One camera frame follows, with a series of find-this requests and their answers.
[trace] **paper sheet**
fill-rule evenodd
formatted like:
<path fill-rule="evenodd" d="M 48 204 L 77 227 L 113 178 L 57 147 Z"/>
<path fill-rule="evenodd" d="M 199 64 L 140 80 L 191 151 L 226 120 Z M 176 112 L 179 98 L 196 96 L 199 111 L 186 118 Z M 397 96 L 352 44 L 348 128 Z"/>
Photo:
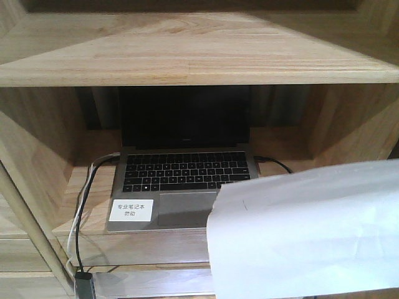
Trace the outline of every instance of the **paper sheet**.
<path fill-rule="evenodd" d="M 207 236 L 217 299 L 399 287 L 399 160 L 224 185 Z"/>

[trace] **black keyboard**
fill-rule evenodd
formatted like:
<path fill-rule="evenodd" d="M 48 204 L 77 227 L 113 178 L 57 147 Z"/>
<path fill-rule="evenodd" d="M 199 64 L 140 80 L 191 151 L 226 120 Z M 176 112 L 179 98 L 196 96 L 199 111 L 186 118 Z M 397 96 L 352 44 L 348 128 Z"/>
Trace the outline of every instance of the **black keyboard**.
<path fill-rule="evenodd" d="M 123 192 L 220 189 L 249 179 L 245 152 L 128 155 Z"/>

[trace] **shelf board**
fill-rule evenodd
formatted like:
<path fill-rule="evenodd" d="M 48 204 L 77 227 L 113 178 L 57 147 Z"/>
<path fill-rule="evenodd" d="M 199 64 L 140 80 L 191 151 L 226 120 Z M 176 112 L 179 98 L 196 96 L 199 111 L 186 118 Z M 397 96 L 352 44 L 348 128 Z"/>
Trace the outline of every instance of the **shelf board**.
<path fill-rule="evenodd" d="M 398 46 L 336 1 L 97 12 L 49 2 L 0 40 L 0 86 L 399 82 Z"/>
<path fill-rule="evenodd" d="M 101 155 L 120 150 L 119 131 L 88 131 L 84 138 L 81 155 L 74 167 L 64 200 L 60 205 L 57 219 L 58 226 L 53 230 L 58 237 L 67 236 L 75 211 L 76 199 L 82 188 L 89 163 Z M 298 128 L 252 128 L 251 142 L 254 154 L 272 156 L 286 163 L 294 171 L 303 171 L 315 167 L 314 161 L 306 149 L 305 142 Z M 285 170 L 274 163 L 261 163 L 262 176 L 284 174 Z M 107 213 L 110 204 L 114 166 L 102 166 L 96 174 L 90 190 L 84 213 L 82 235 L 105 235 Z"/>

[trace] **silver laptop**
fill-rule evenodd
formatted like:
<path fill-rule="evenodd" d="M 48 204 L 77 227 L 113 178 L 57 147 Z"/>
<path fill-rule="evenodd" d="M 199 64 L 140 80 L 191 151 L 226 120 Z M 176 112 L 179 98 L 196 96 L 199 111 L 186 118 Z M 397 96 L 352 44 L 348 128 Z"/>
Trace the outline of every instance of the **silver laptop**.
<path fill-rule="evenodd" d="M 224 184 L 257 177 L 250 88 L 121 87 L 122 152 L 107 229 L 206 227 Z"/>

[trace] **white label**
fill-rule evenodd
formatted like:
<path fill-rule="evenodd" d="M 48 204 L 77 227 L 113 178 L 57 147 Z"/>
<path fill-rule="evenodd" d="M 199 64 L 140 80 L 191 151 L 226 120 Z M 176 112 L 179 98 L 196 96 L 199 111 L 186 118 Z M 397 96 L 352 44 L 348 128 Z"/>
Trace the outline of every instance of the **white label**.
<path fill-rule="evenodd" d="M 151 221 L 153 199 L 115 199 L 110 221 Z"/>

